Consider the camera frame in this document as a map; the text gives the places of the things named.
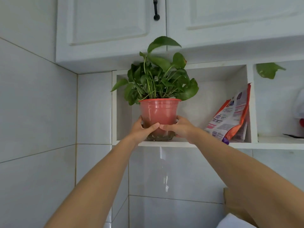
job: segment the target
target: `black cabinet handle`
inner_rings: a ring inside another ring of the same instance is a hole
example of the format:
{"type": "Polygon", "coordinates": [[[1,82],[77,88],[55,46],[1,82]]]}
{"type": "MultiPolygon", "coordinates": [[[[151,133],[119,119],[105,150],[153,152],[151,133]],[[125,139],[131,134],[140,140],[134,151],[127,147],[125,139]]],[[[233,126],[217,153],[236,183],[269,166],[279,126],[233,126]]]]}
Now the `black cabinet handle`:
{"type": "Polygon", "coordinates": [[[160,19],[160,16],[157,14],[157,0],[153,0],[153,4],[154,4],[154,20],[158,21],[160,19]]]}

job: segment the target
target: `orange package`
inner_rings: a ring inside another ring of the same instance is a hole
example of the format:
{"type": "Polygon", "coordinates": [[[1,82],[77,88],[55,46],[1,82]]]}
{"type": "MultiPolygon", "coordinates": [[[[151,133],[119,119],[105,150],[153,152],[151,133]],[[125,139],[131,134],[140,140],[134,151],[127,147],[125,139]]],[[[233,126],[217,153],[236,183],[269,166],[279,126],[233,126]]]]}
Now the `orange package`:
{"type": "Polygon", "coordinates": [[[219,140],[229,143],[229,140],[244,123],[249,107],[250,89],[251,84],[249,83],[246,90],[227,100],[209,122],[205,131],[219,140]]]}

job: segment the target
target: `flower pot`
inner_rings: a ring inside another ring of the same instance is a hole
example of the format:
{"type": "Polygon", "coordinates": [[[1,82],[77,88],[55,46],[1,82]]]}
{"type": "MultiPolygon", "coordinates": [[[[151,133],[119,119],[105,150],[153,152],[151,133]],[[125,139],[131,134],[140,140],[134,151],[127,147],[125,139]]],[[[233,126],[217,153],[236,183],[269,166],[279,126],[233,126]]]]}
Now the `flower pot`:
{"type": "MultiPolygon", "coordinates": [[[[176,123],[176,111],[180,99],[160,98],[140,100],[143,127],[149,128],[159,122],[161,125],[173,125],[176,123]]],[[[174,137],[173,131],[164,131],[160,128],[148,135],[149,141],[169,141],[174,137]]]]}

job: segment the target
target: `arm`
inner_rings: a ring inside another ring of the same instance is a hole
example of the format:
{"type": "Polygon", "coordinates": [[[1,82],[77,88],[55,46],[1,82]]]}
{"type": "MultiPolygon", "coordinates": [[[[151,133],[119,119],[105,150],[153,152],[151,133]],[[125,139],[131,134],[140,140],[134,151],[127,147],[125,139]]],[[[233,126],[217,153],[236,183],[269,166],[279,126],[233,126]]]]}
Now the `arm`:
{"type": "Polygon", "coordinates": [[[132,150],[159,127],[144,129],[142,118],[100,162],[76,185],[55,211],[45,228],[102,227],[128,165],[132,150]]]}
{"type": "Polygon", "coordinates": [[[180,116],[160,125],[195,144],[260,228],[304,227],[304,192],[252,157],[224,144],[180,116]]]}

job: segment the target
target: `pot rim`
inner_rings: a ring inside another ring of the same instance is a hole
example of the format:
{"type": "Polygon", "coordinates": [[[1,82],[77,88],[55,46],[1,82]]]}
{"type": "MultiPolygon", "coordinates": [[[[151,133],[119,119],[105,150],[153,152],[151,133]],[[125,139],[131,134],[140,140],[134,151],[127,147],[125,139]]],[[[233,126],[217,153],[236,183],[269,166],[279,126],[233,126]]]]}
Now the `pot rim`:
{"type": "Polygon", "coordinates": [[[152,98],[152,99],[139,100],[139,102],[142,102],[142,101],[181,101],[181,99],[178,99],[178,98],[152,98]]]}

